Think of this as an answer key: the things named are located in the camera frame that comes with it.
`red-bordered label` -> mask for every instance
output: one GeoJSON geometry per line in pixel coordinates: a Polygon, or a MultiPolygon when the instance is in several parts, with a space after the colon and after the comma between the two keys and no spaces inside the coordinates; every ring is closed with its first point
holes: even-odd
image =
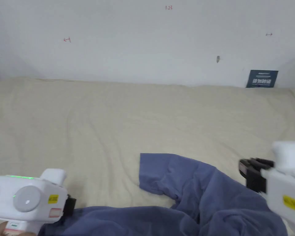
{"type": "Polygon", "coordinates": [[[55,217],[60,217],[61,216],[61,208],[52,208],[50,209],[49,212],[49,218],[55,218],[55,217]]]}

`bed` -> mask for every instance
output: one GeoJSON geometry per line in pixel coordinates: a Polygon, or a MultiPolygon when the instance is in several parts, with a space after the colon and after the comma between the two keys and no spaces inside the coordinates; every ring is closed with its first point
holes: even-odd
{"type": "Polygon", "coordinates": [[[163,206],[139,189],[140,153],[174,153],[244,183],[241,158],[295,140],[295,89],[15,78],[0,82],[0,175],[62,168],[77,207],[163,206]]]}

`human hand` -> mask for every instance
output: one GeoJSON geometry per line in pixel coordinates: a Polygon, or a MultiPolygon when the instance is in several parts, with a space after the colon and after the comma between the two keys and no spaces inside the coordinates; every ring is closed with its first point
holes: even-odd
{"type": "MultiPolygon", "coordinates": [[[[3,232],[4,232],[4,229],[6,228],[6,223],[7,222],[3,222],[0,224],[0,236],[3,236],[3,232]]],[[[18,236],[36,236],[34,233],[28,233],[28,232],[25,232],[25,233],[21,233],[19,234],[18,236]]]]}

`blue sign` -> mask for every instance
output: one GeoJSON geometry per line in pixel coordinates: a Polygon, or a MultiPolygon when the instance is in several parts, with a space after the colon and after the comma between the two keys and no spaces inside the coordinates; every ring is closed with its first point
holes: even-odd
{"type": "Polygon", "coordinates": [[[273,88],[278,72],[278,70],[252,69],[246,88],[273,88]]]}

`white robotic gripper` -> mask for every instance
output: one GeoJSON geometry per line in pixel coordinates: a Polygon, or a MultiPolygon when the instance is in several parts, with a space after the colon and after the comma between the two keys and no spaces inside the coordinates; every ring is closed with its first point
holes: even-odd
{"type": "Polygon", "coordinates": [[[0,220],[8,221],[4,234],[38,234],[43,224],[57,222],[68,198],[65,178],[61,169],[46,169],[40,178],[0,176],[0,220]]]}

